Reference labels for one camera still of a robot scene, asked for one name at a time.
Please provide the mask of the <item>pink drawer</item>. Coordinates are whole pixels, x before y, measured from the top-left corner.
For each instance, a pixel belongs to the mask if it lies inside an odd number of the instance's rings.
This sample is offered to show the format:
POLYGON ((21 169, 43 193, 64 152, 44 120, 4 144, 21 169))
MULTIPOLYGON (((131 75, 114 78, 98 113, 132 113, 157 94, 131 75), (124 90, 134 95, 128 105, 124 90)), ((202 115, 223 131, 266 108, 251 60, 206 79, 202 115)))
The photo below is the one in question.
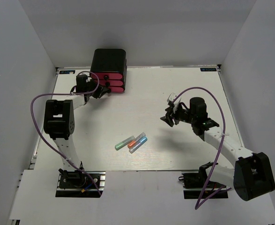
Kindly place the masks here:
POLYGON ((125 89, 122 86, 110 86, 111 93, 123 93, 125 89))
POLYGON ((122 80, 123 75, 120 73, 108 73, 108 72, 90 72, 89 73, 93 79, 98 79, 99 80, 122 80))
POLYGON ((124 85, 122 80, 100 80, 99 83, 106 87, 120 87, 124 85))

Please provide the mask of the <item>pink bottom drawer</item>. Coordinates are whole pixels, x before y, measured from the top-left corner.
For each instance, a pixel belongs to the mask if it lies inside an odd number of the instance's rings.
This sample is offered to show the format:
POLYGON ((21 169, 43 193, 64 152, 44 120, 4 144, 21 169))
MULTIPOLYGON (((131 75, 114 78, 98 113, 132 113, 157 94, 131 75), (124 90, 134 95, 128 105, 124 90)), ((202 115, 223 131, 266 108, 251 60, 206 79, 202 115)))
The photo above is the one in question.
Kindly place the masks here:
POLYGON ((111 93, 123 93, 125 89, 122 86, 110 86, 111 93))

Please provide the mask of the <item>pink top drawer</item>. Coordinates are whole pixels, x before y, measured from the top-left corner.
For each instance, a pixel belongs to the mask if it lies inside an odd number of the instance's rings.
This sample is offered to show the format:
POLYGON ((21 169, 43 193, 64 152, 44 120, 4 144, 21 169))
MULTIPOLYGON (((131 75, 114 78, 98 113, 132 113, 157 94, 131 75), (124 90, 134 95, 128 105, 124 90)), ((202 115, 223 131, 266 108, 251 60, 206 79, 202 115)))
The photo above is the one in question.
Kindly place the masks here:
POLYGON ((89 73, 93 79, 98 79, 99 80, 122 80, 123 75, 120 73, 108 73, 108 72, 90 72, 89 73))

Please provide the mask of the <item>blue clear-capped marker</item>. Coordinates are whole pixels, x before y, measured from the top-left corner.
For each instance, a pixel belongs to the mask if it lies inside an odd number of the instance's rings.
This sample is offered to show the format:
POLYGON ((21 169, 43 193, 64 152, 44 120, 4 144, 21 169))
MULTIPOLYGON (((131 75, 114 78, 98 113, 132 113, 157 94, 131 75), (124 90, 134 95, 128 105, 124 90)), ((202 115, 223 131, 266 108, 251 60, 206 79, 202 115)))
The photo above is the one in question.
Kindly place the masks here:
POLYGON ((140 148, 146 141, 148 140, 148 138, 146 136, 142 137, 140 140, 138 140, 133 147, 131 147, 129 149, 129 152, 132 154, 134 153, 138 148, 140 148))

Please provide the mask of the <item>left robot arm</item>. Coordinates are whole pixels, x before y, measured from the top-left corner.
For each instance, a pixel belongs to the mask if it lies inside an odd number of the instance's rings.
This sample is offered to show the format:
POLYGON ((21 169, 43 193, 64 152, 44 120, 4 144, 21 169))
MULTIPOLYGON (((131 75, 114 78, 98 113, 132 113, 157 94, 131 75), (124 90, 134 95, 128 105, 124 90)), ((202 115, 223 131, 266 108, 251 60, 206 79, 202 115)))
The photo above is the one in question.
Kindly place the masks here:
POLYGON ((91 97, 101 98, 111 90, 100 85, 99 76, 93 72, 83 71, 76 76, 76 85, 64 100, 48 100, 45 105, 44 132, 50 136, 62 155, 63 168, 61 176, 76 187, 86 183, 83 165, 78 158, 72 134, 75 129, 74 110, 87 104, 91 97))

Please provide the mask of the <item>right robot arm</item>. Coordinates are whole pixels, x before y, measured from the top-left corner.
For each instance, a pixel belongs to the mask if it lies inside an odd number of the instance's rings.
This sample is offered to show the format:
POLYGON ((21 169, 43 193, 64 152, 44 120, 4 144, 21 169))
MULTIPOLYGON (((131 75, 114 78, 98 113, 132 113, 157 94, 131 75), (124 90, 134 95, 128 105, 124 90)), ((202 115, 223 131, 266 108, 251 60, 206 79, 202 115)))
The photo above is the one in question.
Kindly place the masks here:
POLYGON ((179 180, 186 189, 208 187, 206 195, 217 188, 231 188, 244 201, 267 194, 275 190, 275 180, 268 156, 254 153, 241 146, 222 128, 208 117, 204 99, 190 99, 190 106, 174 101, 176 95, 170 94, 167 99, 166 115, 161 118, 169 126, 180 122, 189 123, 193 132, 204 142, 210 144, 231 163, 232 168, 208 162, 199 167, 196 173, 184 173, 179 180))

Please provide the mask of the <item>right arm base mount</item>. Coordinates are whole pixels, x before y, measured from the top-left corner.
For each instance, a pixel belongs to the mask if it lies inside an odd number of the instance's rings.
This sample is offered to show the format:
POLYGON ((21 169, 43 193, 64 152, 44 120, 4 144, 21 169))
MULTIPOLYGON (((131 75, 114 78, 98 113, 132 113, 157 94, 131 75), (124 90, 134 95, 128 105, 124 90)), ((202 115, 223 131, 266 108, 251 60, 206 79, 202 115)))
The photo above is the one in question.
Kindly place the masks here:
MULTIPOLYGON (((209 175, 213 163, 208 162, 199 167, 197 171, 182 173, 178 180, 183 183, 183 192, 185 199, 198 199, 205 181, 209 175)), ((233 185, 234 169, 216 165, 209 179, 202 198, 208 197, 221 186, 224 186, 220 192, 214 195, 213 199, 227 199, 227 188, 233 185)))

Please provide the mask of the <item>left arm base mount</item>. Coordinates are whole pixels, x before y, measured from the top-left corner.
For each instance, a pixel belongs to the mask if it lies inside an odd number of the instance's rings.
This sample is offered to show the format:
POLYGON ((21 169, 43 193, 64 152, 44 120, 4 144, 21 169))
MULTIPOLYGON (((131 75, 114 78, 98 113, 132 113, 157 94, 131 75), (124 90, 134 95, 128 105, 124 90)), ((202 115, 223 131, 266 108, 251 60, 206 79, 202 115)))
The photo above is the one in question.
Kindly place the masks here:
POLYGON ((102 194, 104 191, 106 172, 89 172, 89 175, 90 177, 78 171, 63 172, 62 169, 60 169, 55 197, 100 198, 101 196, 95 184, 102 194))

